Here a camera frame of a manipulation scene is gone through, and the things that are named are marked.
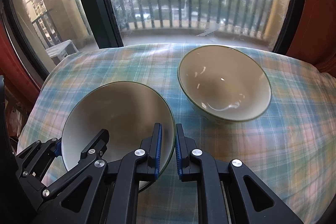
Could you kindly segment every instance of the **bowl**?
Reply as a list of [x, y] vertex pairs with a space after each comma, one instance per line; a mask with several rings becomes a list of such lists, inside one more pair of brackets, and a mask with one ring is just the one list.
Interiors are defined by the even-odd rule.
[[226, 46], [206, 45], [188, 52], [177, 76], [193, 107], [215, 121], [255, 119], [272, 96], [263, 69], [248, 55]]
[[[69, 171], [81, 151], [102, 129], [110, 139], [103, 159], [120, 160], [152, 136], [154, 124], [162, 124], [160, 174], [167, 167], [175, 146], [175, 121], [163, 97], [149, 86], [128, 81], [103, 85], [87, 94], [71, 111], [62, 134], [62, 157]], [[149, 182], [140, 182], [143, 189]]]

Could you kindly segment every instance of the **metal screw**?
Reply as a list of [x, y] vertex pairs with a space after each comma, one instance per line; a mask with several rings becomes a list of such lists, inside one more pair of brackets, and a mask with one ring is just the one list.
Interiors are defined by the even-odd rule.
[[194, 149], [191, 153], [193, 153], [194, 156], [200, 156], [203, 152], [201, 149]]
[[48, 189], [45, 189], [43, 192], [42, 192], [42, 195], [43, 196], [48, 196], [50, 194], [49, 190]]
[[96, 160], [94, 162], [95, 167], [103, 167], [105, 165], [105, 162], [103, 160]]
[[143, 150], [143, 149], [135, 150], [134, 154], [136, 156], [143, 156], [143, 155], [145, 155], [145, 150]]
[[235, 167], [240, 167], [242, 164], [243, 164], [242, 161], [238, 159], [232, 161], [232, 165]]

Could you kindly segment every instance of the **balcony railing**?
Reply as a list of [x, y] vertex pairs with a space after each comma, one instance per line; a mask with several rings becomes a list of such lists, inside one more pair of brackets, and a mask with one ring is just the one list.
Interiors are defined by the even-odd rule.
[[111, 0], [120, 31], [196, 28], [264, 39], [273, 0]]
[[49, 11], [45, 11], [42, 15], [38, 16], [34, 21], [32, 21], [32, 25], [36, 31], [36, 34], [41, 39], [37, 29], [39, 30], [41, 36], [43, 37], [44, 41], [46, 42], [46, 45], [42, 42], [43, 47], [45, 49], [52, 47], [56, 44], [59, 44], [61, 42], [60, 35], [55, 27], [55, 24], [49, 14]]

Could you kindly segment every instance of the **plaid tablecloth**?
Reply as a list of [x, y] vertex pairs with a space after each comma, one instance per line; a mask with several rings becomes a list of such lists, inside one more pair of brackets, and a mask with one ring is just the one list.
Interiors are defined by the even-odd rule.
[[[266, 72], [272, 101], [258, 119], [214, 124], [196, 113], [177, 80], [182, 57], [198, 45], [146, 44], [78, 52], [50, 73], [21, 134], [18, 151], [62, 136], [74, 106], [95, 88], [120, 80], [151, 86], [169, 103], [197, 146], [224, 161], [241, 159], [304, 223], [315, 223], [336, 193], [336, 79], [282, 55], [235, 47]], [[43, 182], [66, 172], [56, 158]], [[139, 194], [137, 223], [197, 223], [195, 182], [182, 183], [175, 154], [168, 168]]]

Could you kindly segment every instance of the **red curtain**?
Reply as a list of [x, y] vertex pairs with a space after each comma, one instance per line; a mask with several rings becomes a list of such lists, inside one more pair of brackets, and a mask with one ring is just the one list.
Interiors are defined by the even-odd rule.
[[336, 77], [336, 0], [305, 0], [287, 56]]
[[5, 77], [5, 86], [27, 109], [32, 109], [40, 93], [22, 68], [0, 22], [0, 74]]

